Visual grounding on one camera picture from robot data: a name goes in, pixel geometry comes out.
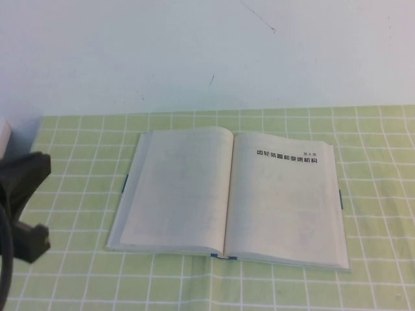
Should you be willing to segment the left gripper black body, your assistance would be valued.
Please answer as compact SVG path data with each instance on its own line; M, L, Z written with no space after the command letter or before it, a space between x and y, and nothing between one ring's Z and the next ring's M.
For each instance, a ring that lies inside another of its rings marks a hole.
M23 156L1 160L1 205L11 222L16 222L25 207L19 183Z

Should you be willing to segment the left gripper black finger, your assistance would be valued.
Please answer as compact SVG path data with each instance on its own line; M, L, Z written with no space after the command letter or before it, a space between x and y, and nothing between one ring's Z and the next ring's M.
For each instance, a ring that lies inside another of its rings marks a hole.
M49 229L42 224L12 224L14 258L33 264L51 247Z
M20 217L27 202L51 173L51 157L42 152L26 155L19 163L16 185L16 217Z

